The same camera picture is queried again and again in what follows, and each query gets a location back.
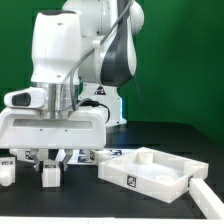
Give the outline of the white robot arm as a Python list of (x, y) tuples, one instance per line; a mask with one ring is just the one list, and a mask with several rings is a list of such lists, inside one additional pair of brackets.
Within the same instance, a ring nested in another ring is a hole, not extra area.
[(37, 14), (31, 86), (4, 96), (0, 149), (103, 149), (109, 117), (79, 99), (79, 86), (120, 87), (135, 74), (133, 43), (144, 24), (136, 0), (67, 0)]

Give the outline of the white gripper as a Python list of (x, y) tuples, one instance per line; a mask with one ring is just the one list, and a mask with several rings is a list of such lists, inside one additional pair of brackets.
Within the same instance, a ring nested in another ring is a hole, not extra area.
[(6, 108), (0, 113), (0, 149), (32, 149), (35, 171), (41, 171), (38, 149), (65, 149), (64, 171), (72, 149), (103, 149), (106, 127), (103, 115), (81, 108), (68, 119), (42, 119), (38, 110)]

